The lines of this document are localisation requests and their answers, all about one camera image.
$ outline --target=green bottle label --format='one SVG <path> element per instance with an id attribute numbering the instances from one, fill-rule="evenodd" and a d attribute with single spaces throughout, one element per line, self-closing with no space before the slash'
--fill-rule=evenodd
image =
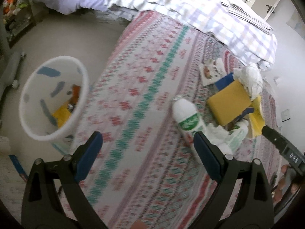
<path id="1" fill-rule="evenodd" d="M 199 116 L 198 114 L 194 114 L 191 117 L 188 117 L 184 121 L 179 123 L 179 126 L 184 130 L 184 131 L 190 131 L 194 129 L 199 122 Z"/>

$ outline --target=white plastic bottle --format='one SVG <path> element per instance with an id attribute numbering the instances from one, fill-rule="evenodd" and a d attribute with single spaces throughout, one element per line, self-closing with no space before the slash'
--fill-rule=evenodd
<path id="1" fill-rule="evenodd" d="M 206 125 L 195 104 L 176 96 L 172 105 L 173 118 L 178 124 L 186 143 L 191 147 L 196 160 L 202 163 L 193 145 L 194 134 L 198 131 L 205 133 Z"/>

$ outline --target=bed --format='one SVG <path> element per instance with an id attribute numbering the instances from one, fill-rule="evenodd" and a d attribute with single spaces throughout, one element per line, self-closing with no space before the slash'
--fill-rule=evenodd
<path id="1" fill-rule="evenodd" d="M 78 8 L 110 11 L 131 21 L 139 11 L 156 11 L 213 35 L 244 64 L 261 70 L 274 64 L 273 29 L 241 0 L 36 0 L 63 14 Z"/>
<path id="2" fill-rule="evenodd" d="M 206 123 L 215 123 L 206 101 L 216 90 L 202 86 L 198 71 L 210 58 L 222 58 L 228 73 L 242 66 L 214 37 L 155 11 L 140 12 L 120 37 L 70 152 L 94 131 L 103 134 L 102 149 L 80 186 L 109 228 L 130 228 L 136 220 L 149 228 L 187 228 L 211 196 L 216 183 L 195 161 L 170 110 L 170 100 L 183 94 Z M 261 96 L 266 124 L 276 128 L 275 100 L 265 89 Z M 245 139 L 234 155 L 261 159 L 269 180 L 278 170 L 279 153 L 264 137 Z M 237 191 L 238 185 L 224 217 Z M 61 201 L 73 218 L 66 198 Z"/>

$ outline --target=white plastic bag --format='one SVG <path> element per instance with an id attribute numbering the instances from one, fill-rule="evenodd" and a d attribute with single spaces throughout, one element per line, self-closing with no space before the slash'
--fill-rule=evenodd
<path id="1" fill-rule="evenodd" d="M 250 100 L 253 101 L 263 90 L 263 79 L 260 70 L 254 63 L 249 64 L 243 69 L 235 68 L 233 70 L 234 80 L 240 81 L 247 91 Z"/>

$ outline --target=white trash bin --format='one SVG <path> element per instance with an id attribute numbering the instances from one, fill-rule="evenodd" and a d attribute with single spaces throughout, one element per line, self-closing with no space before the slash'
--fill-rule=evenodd
<path id="1" fill-rule="evenodd" d="M 57 127 L 52 114 L 72 97 L 72 86 L 81 86 L 79 100 L 68 121 Z M 67 154 L 86 105 L 89 78 L 76 58 L 59 56 L 38 67 L 24 85 L 19 101 L 19 118 L 25 132 L 38 141 L 49 141 Z"/>

